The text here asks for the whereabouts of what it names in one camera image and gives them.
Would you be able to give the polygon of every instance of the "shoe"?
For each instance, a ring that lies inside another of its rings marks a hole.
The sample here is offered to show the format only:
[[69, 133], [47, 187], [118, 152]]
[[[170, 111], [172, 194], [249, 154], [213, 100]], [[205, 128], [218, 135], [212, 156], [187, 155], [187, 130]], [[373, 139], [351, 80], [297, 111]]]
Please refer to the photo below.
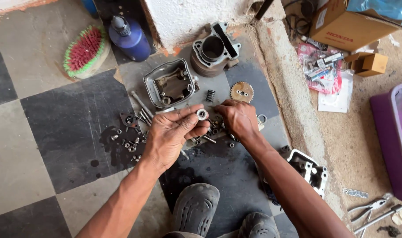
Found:
[[242, 222], [238, 238], [276, 238], [278, 234], [271, 217], [264, 213], [251, 213]]
[[220, 192], [212, 185], [196, 183], [186, 187], [173, 209], [172, 231], [189, 232], [205, 237], [210, 228]]

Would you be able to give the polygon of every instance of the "pliers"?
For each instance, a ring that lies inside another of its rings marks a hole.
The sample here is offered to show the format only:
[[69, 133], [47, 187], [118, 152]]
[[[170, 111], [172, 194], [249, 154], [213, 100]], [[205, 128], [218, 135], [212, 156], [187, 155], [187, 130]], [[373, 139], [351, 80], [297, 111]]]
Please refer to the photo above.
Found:
[[354, 207], [348, 210], [348, 214], [356, 211], [358, 209], [364, 209], [358, 216], [354, 217], [351, 219], [351, 222], [356, 222], [357, 220], [361, 219], [363, 216], [367, 215], [368, 213], [370, 213], [371, 215], [371, 211], [381, 208], [384, 204], [386, 204], [387, 200], [384, 198], [380, 198], [377, 200], [374, 200], [373, 202], [363, 205], [363, 206], [358, 206], [358, 207]]

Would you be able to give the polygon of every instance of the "purple container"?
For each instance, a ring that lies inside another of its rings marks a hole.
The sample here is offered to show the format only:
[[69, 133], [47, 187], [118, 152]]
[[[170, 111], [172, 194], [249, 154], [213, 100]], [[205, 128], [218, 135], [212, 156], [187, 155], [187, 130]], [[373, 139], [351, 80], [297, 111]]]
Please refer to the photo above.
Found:
[[402, 84], [370, 98], [393, 194], [402, 200]]

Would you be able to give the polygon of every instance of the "scrub brush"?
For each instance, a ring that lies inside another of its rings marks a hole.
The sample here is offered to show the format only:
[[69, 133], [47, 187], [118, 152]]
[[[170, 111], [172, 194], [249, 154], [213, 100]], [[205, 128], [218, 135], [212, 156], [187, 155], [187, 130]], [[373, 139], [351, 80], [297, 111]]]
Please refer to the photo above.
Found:
[[67, 48], [63, 67], [70, 77], [91, 77], [107, 58], [110, 48], [104, 28], [90, 25]]

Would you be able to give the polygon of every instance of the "gear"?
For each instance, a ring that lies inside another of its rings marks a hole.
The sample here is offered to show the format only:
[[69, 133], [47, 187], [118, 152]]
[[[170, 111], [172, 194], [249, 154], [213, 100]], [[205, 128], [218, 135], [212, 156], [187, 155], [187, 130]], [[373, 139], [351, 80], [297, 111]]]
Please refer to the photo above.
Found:
[[254, 98], [254, 89], [247, 82], [237, 82], [230, 89], [230, 98], [243, 102], [251, 102]]

